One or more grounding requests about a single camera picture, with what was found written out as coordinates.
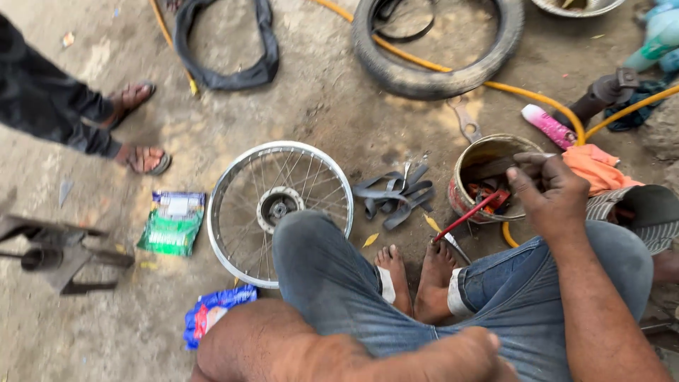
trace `tire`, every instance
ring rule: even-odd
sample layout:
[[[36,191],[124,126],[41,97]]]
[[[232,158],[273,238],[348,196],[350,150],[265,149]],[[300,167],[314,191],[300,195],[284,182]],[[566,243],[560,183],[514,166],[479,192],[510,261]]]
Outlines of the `tire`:
[[[361,0],[354,13],[352,40],[361,64],[387,91],[421,101],[438,101],[466,93],[490,79],[514,53],[524,30],[522,0],[493,0],[499,23],[488,53],[450,72],[411,69],[387,58],[372,39],[375,10],[382,0]]]

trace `concrete floor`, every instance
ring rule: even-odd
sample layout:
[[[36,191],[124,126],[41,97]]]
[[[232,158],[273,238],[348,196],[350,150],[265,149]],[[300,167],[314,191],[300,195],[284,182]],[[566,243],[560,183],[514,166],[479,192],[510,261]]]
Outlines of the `concrete floor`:
[[[553,19],[526,2],[520,49],[495,80],[562,103],[576,99],[640,45],[642,32],[631,21],[635,2],[593,20]],[[353,10],[357,1],[340,3]],[[406,160],[425,162],[431,167],[425,178],[438,191],[431,216],[441,226],[454,218],[445,193],[467,145],[455,115],[442,102],[413,102],[381,92],[352,54],[349,25],[329,10],[306,0],[272,0],[272,7],[281,53],[274,83],[244,92],[204,92],[196,100],[145,0],[70,5],[0,0],[0,10],[29,42],[93,88],[109,92],[129,81],[155,81],[153,101],[114,135],[157,143],[174,155],[164,176],[139,177],[99,158],[0,129],[0,195],[7,195],[0,208],[110,230],[111,245],[124,244],[137,261],[114,293],[77,298],[59,298],[15,262],[0,262],[0,343],[5,344],[0,376],[7,375],[8,382],[186,380],[194,354],[183,349],[184,314],[197,296],[230,287],[233,277],[212,252],[205,229],[192,258],[155,256],[134,250],[134,244],[151,190],[210,192],[226,166],[254,145],[278,139],[310,143],[333,157],[353,181],[402,170]],[[113,17],[116,8],[119,16]],[[494,32],[484,9],[465,0],[440,2],[436,27],[407,49],[452,66],[470,62]],[[64,49],[60,39],[69,31],[75,43]],[[604,36],[591,39],[595,35]],[[251,2],[216,3],[201,17],[191,43],[204,63],[223,72],[254,63],[261,50]],[[485,135],[514,133],[556,152],[522,120],[525,99],[482,88],[471,96],[469,108]],[[662,180],[663,164],[638,145],[635,133],[603,131],[591,141],[620,156],[621,170],[633,178]],[[75,185],[59,209],[63,177]],[[366,222],[357,213],[351,240],[360,246],[370,234],[382,232],[363,250],[368,258],[379,246],[399,245],[414,292],[431,229],[419,211],[392,232],[384,232],[381,222]],[[532,236],[523,222],[513,224],[512,231],[519,242]],[[498,225],[474,228],[472,235],[463,226],[456,236],[473,258],[507,248]],[[142,268],[142,262],[157,268]],[[99,269],[86,273],[90,280],[109,276]]]

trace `black pants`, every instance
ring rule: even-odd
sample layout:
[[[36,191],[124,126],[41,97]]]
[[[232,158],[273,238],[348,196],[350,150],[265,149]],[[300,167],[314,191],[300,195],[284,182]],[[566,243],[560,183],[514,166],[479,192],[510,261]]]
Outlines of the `black pants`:
[[[113,158],[121,144],[108,131],[81,120],[99,123],[112,113],[110,101],[28,46],[0,14],[0,123],[85,154]]]

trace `air hose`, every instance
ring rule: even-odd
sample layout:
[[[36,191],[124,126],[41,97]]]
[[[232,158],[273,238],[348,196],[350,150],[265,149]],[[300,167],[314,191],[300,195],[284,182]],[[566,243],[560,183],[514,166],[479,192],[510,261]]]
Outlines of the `air hose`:
[[[354,16],[347,12],[344,8],[340,7],[339,5],[333,3],[332,1],[329,0],[312,0],[315,1],[330,10],[334,11],[335,13],[339,14],[342,16],[344,19],[346,19],[348,22],[354,21]],[[433,70],[433,71],[452,71],[452,68],[449,67],[444,67],[443,65],[439,65],[436,63],[432,63],[430,61],[427,61],[423,58],[414,56],[410,53],[404,52],[397,47],[393,46],[392,44],[388,43],[384,39],[373,35],[373,39],[375,42],[383,47],[385,50],[388,50],[390,53],[397,55],[398,57],[401,57],[404,60],[408,60],[411,63],[417,64],[421,67]],[[587,132],[585,132],[585,129],[583,128],[583,124],[580,122],[580,120],[573,114],[570,109],[567,107],[563,106],[561,103],[558,103],[557,101],[543,96],[541,94],[531,92],[526,89],[522,88],[517,88],[514,86],[506,85],[506,84],[501,84],[499,82],[493,82],[493,81],[486,81],[483,83],[483,85],[486,85],[489,88],[497,89],[497,90],[503,90],[506,92],[512,92],[514,94],[520,94],[522,96],[528,97],[530,99],[534,99],[535,101],[539,101],[541,103],[546,103],[556,110],[562,112],[568,119],[570,120],[570,123],[573,124],[573,127],[575,128],[575,132],[578,135],[578,140],[575,143],[576,146],[582,146],[585,144],[586,140],[588,140],[594,133],[597,131],[601,130],[604,126],[607,124],[610,124],[611,122],[618,120],[619,118],[622,118],[626,116],[627,114],[630,114],[633,111],[639,110],[644,106],[650,105],[651,103],[654,103],[656,101],[659,101],[661,99],[665,99],[671,95],[674,95],[679,92],[679,85],[675,85],[667,90],[664,90],[663,92],[660,92],[658,94],[654,94],[653,96],[650,96],[647,99],[644,99],[643,101],[639,101],[635,103],[634,105],[630,105],[626,107],[625,109],[622,109],[621,111],[618,111],[617,113],[613,114],[612,116],[606,118],[605,120],[601,121],[599,124],[596,126],[590,128]],[[511,247],[518,247],[519,244],[512,239],[510,233],[509,233],[509,223],[508,222],[503,222],[502,223],[502,235],[504,236],[505,241],[507,241],[507,244],[509,244]]]
[[[149,0],[151,8],[153,8],[153,12],[155,14],[155,19],[156,21],[158,21],[158,26],[160,27],[161,32],[163,32],[165,41],[168,43],[170,48],[172,48],[172,50],[175,50],[175,47],[172,44],[172,37],[170,37],[168,27],[165,25],[165,19],[163,19],[163,15],[162,13],[160,13],[160,8],[158,7],[158,3],[156,3],[156,1],[157,0]],[[186,75],[186,79],[189,81],[189,89],[191,89],[191,95],[194,97],[200,97],[198,85],[196,85],[194,77],[191,75],[191,73],[189,73],[189,70],[186,68],[184,68],[184,74]]]

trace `yellow leaf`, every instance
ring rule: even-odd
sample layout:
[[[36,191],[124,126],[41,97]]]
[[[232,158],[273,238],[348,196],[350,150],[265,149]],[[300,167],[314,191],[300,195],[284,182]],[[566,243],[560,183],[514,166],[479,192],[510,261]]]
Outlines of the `yellow leaf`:
[[[435,230],[436,232],[441,233],[441,229],[439,228],[439,225],[436,224],[436,221],[434,221],[434,219],[428,217],[426,213],[423,213],[423,215],[424,215],[424,219],[425,219],[426,222],[429,224],[429,226],[430,226],[431,228],[434,228],[434,230]]]
[[[367,247],[368,245],[371,245],[372,243],[375,243],[375,240],[378,239],[379,233],[373,233],[368,237],[368,239],[365,241],[363,244],[363,248]]]
[[[147,269],[150,269],[152,271],[155,271],[156,269],[158,269],[158,264],[156,264],[155,262],[150,262],[150,261],[142,261],[139,264],[139,266],[141,268],[147,268]]]

